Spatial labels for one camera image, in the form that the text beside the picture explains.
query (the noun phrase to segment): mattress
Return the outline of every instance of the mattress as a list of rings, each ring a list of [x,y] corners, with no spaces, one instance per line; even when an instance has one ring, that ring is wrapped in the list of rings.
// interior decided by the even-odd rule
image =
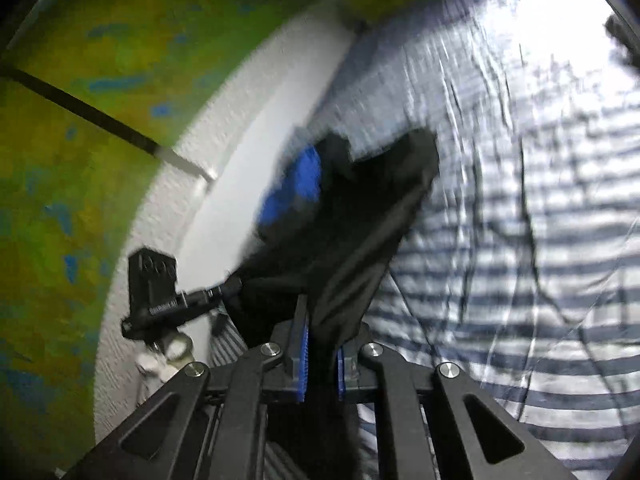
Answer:
[[[585,480],[640,430],[640,92],[611,14],[418,1],[356,42],[292,144],[437,133],[440,176],[364,321],[411,362],[462,366]]]

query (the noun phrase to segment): white surface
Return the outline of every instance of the white surface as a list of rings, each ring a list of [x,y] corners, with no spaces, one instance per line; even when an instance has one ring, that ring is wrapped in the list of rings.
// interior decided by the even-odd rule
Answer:
[[[211,286],[240,263],[276,161],[295,126],[305,124],[353,41],[331,27],[292,67],[242,137],[220,179],[204,200],[177,255],[178,288]],[[193,340],[196,361],[209,362],[209,319],[182,329]]]
[[[270,100],[273,101],[277,94],[276,89],[282,86],[283,81],[296,79],[294,74],[299,70],[297,67],[304,66],[300,65],[300,60],[308,57],[317,62],[319,68],[327,70],[326,74],[321,76],[329,80],[331,70],[338,63],[340,52],[346,51],[352,38],[351,33],[340,24],[335,10],[328,2],[304,10],[274,32],[225,81],[220,90],[194,117],[193,123],[180,138],[176,150],[201,167],[222,172],[225,176],[226,163],[234,148],[255,122],[261,110]],[[325,50],[326,53],[319,53],[321,50]],[[298,73],[302,77],[310,78],[308,84],[311,87],[323,80],[314,74]],[[315,88],[313,92],[319,94],[321,89]],[[303,117],[304,114],[300,115],[303,103],[296,103],[291,106],[291,110]],[[216,184],[213,190],[212,197],[218,196],[220,186]],[[178,254],[184,234],[206,198],[207,186],[204,179],[194,178],[168,164],[162,164],[138,208],[129,238],[116,264],[100,329],[94,381],[94,425],[97,442],[132,412],[140,390],[140,374],[136,368],[135,354],[142,349],[141,345],[122,338],[120,333],[120,320],[129,311],[127,255],[140,246]],[[238,239],[238,229],[233,225],[233,216],[222,215],[214,220],[216,223],[210,222],[209,225],[206,221],[201,221],[200,231],[207,233],[208,230],[215,230],[217,236],[225,237],[225,230],[228,230],[230,237]],[[196,282],[187,276],[187,272],[191,273],[190,269],[193,269],[193,264],[190,266],[191,257],[180,257],[178,272],[182,280],[181,285],[212,284],[223,272],[219,269],[234,266],[232,256],[231,242],[226,243],[225,247],[220,249],[220,253],[212,251],[210,261],[201,254],[197,261],[204,260],[205,264],[209,265],[206,267],[209,270],[199,274],[200,281]],[[195,324],[195,329],[188,327],[186,331],[189,335],[195,336],[194,344],[197,348],[194,350],[194,356],[206,362],[205,346],[208,334],[206,326],[204,330],[198,328],[202,323],[201,320]]]

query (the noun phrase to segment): blue fabric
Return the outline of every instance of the blue fabric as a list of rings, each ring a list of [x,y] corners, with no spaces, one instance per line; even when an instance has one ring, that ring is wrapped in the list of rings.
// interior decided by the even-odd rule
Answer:
[[[287,168],[287,172],[262,205],[258,224],[269,226],[281,218],[299,197],[308,202],[320,200],[321,161],[315,147],[309,146]]]

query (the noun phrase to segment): black fabric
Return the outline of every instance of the black fabric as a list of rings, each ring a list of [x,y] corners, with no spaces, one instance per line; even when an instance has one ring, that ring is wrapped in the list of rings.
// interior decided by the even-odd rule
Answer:
[[[438,171],[434,135],[412,130],[380,155],[351,162],[329,135],[321,157],[321,200],[312,218],[265,245],[234,273],[241,293],[225,303],[249,348],[268,341],[307,295],[309,376],[305,402],[270,409],[270,438],[310,478],[352,478],[354,406],[337,402],[338,348],[353,338],[402,236]]]

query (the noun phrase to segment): striped fabric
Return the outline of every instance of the striped fabric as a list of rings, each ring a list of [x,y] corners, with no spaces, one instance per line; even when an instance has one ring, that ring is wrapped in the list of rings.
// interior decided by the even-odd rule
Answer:
[[[359,39],[298,133],[330,128],[361,156],[437,132],[440,177],[365,321],[409,361],[461,365],[581,480],[640,430],[640,91],[610,14],[423,0]]]

